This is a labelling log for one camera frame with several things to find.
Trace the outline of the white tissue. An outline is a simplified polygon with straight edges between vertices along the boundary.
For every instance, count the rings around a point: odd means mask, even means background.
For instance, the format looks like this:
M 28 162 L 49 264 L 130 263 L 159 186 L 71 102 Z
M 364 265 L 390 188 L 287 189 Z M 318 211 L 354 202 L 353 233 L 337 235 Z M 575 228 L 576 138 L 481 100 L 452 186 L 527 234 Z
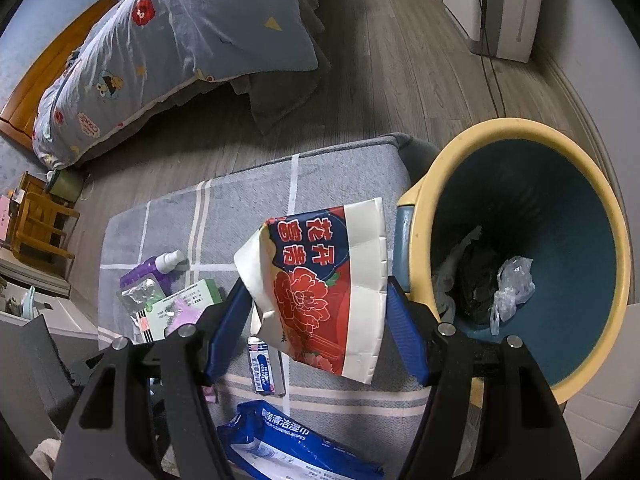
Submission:
M 440 319 L 444 322 L 454 322 L 456 303 L 449 293 L 454 288 L 454 274 L 456 273 L 457 264 L 462 258 L 465 248 L 467 248 L 473 240 L 480 238 L 480 232 L 482 232 L 480 226 L 477 226 L 473 231 L 469 232 L 460 243 L 450 250 L 444 262 L 432 274 L 437 312 Z

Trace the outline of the purple spray bottle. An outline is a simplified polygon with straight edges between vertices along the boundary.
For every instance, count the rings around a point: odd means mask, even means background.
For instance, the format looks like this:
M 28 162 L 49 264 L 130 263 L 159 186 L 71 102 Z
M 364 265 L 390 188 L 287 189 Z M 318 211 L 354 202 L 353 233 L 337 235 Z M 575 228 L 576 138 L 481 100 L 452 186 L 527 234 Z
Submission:
M 140 282 L 142 278 L 152 276 L 165 295 L 171 294 L 172 274 L 181 263 L 186 262 L 186 256 L 181 250 L 164 252 L 163 254 L 146 259 L 135 268 L 122 276 L 119 280 L 121 290 Z

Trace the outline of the blue cartoon duvet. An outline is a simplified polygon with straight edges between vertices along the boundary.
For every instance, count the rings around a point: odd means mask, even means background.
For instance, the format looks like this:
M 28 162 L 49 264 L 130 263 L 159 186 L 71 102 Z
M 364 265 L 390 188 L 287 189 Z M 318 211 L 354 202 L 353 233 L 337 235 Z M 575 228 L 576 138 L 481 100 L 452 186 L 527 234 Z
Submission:
M 317 66 L 298 0 L 120 0 L 43 93 L 32 150 L 60 170 L 194 82 Z

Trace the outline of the blue wet wipes pack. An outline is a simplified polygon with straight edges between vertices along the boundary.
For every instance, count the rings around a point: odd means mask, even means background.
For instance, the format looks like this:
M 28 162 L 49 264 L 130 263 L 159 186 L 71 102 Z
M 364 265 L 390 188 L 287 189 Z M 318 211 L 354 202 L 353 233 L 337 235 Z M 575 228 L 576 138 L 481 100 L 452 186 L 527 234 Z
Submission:
M 266 401 L 238 405 L 217 428 L 224 452 L 255 479 L 382 479 L 380 464 L 317 434 Z

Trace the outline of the dark grey bed sheet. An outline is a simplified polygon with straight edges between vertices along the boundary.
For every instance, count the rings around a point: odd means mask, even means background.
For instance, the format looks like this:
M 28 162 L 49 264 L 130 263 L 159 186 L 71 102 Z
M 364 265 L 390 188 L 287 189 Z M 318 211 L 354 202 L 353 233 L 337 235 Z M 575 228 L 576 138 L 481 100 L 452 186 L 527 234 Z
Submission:
M 239 96 L 250 98 L 250 111 L 260 133 L 265 136 L 282 120 L 304 105 L 318 89 L 331 63 L 321 50 L 318 38 L 324 25 L 318 17 L 320 0 L 298 0 L 299 14 L 310 35 L 318 66 L 310 72 L 269 72 L 233 79 Z

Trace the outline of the small wooden chair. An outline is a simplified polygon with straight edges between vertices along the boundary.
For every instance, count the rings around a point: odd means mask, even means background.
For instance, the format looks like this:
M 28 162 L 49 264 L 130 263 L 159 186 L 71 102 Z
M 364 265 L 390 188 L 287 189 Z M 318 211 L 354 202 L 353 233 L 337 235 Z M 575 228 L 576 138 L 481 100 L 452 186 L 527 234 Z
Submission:
M 52 266 L 58 259 L 73 262 L 67 248 L 80 213 L 72 203 L 44 189 L 46 185 L 23 172 L 9 192 L 8 244 L 12 254 L 24 263 Z

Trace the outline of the green small bin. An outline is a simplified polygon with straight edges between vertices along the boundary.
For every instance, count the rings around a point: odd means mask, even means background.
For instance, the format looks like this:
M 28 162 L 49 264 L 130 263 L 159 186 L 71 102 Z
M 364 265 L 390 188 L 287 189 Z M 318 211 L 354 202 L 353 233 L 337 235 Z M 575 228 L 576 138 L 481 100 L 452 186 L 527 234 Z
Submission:
M 73 170 L 50 170 L 47 173 L 44 190 L 61 200 L 76 203 L 82 188 L 85 185 L 85 177 Z

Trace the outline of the grey plaid blanket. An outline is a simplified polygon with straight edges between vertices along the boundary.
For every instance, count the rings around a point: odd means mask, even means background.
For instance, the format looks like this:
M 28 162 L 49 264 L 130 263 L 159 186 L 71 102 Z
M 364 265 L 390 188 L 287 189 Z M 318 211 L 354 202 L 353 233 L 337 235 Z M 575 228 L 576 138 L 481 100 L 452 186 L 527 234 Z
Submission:
M 431 166 L 437 148 L 395 133 L 319 148 L 207 180 L 111 218 L 103 243 L 98 337 L 106 346 L 136 329 L 118 296 L 119 279 L 138 263 L 180 250 L 189 269 L 177 288 L 210 278 L 222 292 L 234 284 L 234 253 L 262 222 L 377 197 L 393 231 L 396 204 Z M 428 392 L 409 376 L 391 336 L 382 341 L 370 385 L 286 361 L 286 393 L 272 404 L 296 422 L 350 448 L 396 478 L 416 435 Z

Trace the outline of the green medicine box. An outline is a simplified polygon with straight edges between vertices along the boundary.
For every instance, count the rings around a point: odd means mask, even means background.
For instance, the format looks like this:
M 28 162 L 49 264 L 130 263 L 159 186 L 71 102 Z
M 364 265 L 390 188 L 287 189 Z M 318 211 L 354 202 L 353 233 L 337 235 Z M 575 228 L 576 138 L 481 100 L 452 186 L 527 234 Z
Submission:
M 138 344 L 162 340 L 181 325 L 195 324 L 206 308 L 221 303 L 220 291 L 212 278 L 153 300 L 132 316 L 134 340 Z

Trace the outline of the silver blister pack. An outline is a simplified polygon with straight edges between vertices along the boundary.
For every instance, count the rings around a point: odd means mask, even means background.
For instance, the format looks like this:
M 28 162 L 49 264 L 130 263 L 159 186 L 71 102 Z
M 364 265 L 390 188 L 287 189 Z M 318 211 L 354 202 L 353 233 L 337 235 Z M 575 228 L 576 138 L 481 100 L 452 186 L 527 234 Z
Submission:
M 147 275 L 119 292 L 119 299 L 129 314 L 151 307 L 163 300 L 165 293 L 154 275 Z

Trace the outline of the clear plastic bag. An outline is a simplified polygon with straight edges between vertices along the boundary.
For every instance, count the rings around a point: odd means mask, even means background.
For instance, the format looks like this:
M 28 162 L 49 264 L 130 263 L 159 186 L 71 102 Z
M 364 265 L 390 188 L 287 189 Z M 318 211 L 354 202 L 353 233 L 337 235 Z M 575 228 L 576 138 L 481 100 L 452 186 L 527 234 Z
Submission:
M 510 321 L 518 310 L 518 306 L 526 304 L 536 292 L 532 265 L 532 259 L 514 257 L 506 260 L 499 269 L 498 289 L 494 293 L 489 318 L 492 336 L 498 336 L 500 326 Z

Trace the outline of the wooden bed frame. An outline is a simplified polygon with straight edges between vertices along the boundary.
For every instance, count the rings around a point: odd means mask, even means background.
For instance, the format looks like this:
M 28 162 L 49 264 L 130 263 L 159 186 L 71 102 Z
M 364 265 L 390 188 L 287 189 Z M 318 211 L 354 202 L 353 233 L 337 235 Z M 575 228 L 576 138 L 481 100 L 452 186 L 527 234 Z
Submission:
M 32 152 L 32 132 L 43 92 L 62 75 L 73 50 L 84 42 L 90 29 L 116 3 L 117 0 L 96 0 L 42 51 L 2 107 L 2 136 Z

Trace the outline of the yellow teal trash bin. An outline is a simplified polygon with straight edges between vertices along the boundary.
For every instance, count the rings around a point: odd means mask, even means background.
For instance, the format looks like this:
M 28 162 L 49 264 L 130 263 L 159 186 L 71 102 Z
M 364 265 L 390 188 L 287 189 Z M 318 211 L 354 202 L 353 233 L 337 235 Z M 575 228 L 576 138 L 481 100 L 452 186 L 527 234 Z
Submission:
M 568 136 L 524 118 L 467 128 L 398 200 L 394 272 L 434 307 L 435 270 L 456 246 L 456 305 L 491 300 L 503 263 L 528 259 L 533 296 L 501 325 L 518 335 L 558 402 L 588 384 L 623 324 L 631 250 L 603 172 Z

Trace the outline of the small blue white sachet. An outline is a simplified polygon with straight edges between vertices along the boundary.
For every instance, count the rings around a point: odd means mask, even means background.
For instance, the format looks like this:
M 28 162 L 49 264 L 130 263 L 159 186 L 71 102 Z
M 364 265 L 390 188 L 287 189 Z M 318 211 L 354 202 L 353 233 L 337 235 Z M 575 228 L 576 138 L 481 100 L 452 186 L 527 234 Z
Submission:
M 276 384 L 273 379 L 268 344 L 256 337 L 248 338 L 247 355 L 255 392 L 265 396 L 275 393 Z

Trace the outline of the red white paper bag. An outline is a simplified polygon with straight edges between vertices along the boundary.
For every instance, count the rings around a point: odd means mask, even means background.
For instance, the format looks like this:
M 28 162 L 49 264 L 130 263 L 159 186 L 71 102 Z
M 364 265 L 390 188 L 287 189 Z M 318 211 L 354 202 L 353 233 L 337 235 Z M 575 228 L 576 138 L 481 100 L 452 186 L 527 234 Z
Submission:
M 384 334 L 382 200 L 271 218 L 235 253 L 250 333 L 292 360 L 362 384 Z

